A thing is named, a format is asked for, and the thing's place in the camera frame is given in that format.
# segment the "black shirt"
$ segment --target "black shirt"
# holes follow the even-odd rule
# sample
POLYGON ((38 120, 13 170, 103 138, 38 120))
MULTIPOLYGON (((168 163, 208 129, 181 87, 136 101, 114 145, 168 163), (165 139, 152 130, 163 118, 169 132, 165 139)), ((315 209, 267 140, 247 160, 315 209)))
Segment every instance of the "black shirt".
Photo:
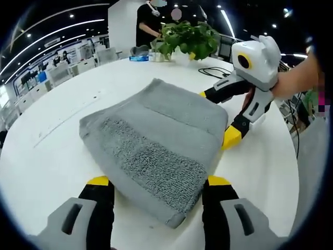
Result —
POLYGON ((160 32, 162 28, 161 17, 156 17, 151 13, 151 8, 148 4, 141 5, 137 10, 137 19, 136 19, 136 46, 148 45, 156 38, 153 35, 146 33, 145 31, 139 28, 139 24, 143 22, 145 25, 150 27, 156 32, 160 32))

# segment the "terry cloth texture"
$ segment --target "terry cloth texture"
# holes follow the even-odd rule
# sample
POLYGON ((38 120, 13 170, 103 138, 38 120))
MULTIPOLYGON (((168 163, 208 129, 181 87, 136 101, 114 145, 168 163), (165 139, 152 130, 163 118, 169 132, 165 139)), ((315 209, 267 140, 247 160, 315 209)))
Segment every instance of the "terry cloth texture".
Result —
POLYGON ((154 79, 81 119, 80 137, 125 197, 176 228, 199 198, 227 120, 222 107, 154 79))

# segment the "green plant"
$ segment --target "green plant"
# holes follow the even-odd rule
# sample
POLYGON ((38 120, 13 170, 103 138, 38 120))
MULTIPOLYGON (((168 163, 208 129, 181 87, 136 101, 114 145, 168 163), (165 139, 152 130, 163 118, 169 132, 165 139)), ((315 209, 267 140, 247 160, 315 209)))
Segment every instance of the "green plant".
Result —
POLYGON ((214 37, 218 35, 204 22, 199 22, 195 27, 191 26, 188 21, 169 23, 162 27, 162 38, 155 39, 152 45, 155 47, 157 42, 162 42, 157 50, 166 59, 170 59, 179 46, 182 53, 189 54, 190 59, 202 60, 216 52, 218 44, 214 37))

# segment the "white table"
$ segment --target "white table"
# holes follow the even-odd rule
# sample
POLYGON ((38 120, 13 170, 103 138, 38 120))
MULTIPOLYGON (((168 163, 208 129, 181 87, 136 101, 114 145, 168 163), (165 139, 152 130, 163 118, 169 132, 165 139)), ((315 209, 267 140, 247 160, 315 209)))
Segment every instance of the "white table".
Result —
MULTIPOLYGON (((197 69, 229 63, 207 58, 187 68, 174 63, 115 61, 87 71, 34 103, 9 130, 0 160, 0 188, 14 219, 27 234, 38 234, 47 216, 88 180, 102 176, 79 137, 79 120, 137 93, 153 78, 199 93, 216 82, 197 69)), ((222 104, 229 124, 243 96, 222 104)), ((279 236, 290 233, 299 179, 291 137, 272 103, 266 120, 237 147, 225 151, 215 175, 230 180, 240 197, 261 209, 279 236)), ((112 246, 127 249, 202 250, 201 201, 177 228, 170 229, 116 193, 112 246)))

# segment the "ceiling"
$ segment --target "ceiling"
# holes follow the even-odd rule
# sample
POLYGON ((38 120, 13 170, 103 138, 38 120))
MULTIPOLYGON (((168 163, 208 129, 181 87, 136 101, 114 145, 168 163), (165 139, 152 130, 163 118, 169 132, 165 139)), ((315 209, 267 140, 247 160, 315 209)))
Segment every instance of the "ceiling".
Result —
MULTIPOLYGON (((40 51, 45 49, 45 42, 55 38, 61 38, 65 41, 75 36, 86 34, 86 37, 92 35, 108 33, 107 10, 118 0, 57 0, 57 1, 21 1, 26 3, 11 3, 6 4, 7 9, 11 9, 9 17, 0 17, 2 28, 0 30, 0 46, 1 55, 0 67, 3 69, 20 51, 32 44, 39 38, 50 34, 61 28, 91 20, 104 19, 104 21, 86 23, 72 28, 62 30, 46 39, 33 44, 29 49, 24 51, 17 57, 13 63, 8 66, 0 76, 0 84, 2 79, 6 79, 13 74, 20 66, 18 63, 24 63, 40 51), (71 11, 65 11, 71 8, 84 5, 94 5, 90 7, 78 8, 71 11), (36 25, 29 31, 29 27, 37 22, 47 18, 58 12, 65 11, 51 17, 42 23, 36 25)), ((291 15, 284 18, 284 8, 290 10, 287 5, 287 0, 266 1, 266 0, 168 0, 168 5, 160 8, 160 12, 165 16, 165 22, 171 22, 171 10, 174 4, 178 4, 182 10, 183 19, 190 20, 203 18, 199 5, 208 16, 208 23, 222 34, 231 35, 228 25, 221 14, 221 10, 225 10, 230 23, 233 27, 235 37, 242 40, 249 40, 250 35, 259 36, 266 32, 271 35, 278 43, 282 53, 305 53, 307 47, 305 39, 306 32, 296 22, 295 17, 291 15)), ((289 65, 296 65, 301 60, 292 56, 284 57, 284 61, 289 65)))

